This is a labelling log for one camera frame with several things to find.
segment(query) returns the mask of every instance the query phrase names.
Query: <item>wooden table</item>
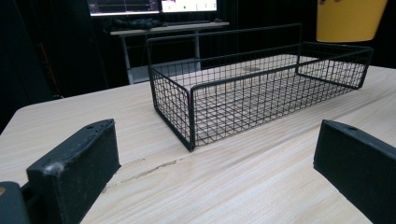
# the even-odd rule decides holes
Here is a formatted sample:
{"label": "wooden table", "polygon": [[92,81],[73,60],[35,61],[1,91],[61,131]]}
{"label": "wooden table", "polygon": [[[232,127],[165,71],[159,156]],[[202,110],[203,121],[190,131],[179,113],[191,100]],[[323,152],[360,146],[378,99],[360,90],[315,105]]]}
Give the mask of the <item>wooden table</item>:
{"label": "wooden table", "polygon": [[155,113],[149,83],[20,109],[0,135],[0,181],[83,126],[116,123],[120,164],[83,223],[368,223],[313,168],[323,119],[396,146],[396,70],[363,88],[190,153]]}

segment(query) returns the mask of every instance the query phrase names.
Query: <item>computer monitor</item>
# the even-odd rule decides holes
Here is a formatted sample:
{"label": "computer monitor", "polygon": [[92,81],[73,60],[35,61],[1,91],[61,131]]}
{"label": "computer monitor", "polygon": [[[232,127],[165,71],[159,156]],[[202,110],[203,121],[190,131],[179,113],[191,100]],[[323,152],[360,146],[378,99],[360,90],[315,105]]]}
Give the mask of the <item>computer monitor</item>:
{"label": "computer monitor", "polygon": [[92,17],[159,13],[158,0],[87,0]]}
{"label": "computer monitor", "polygon": [[217,0],[162,0],[163,13],[216,11]]}

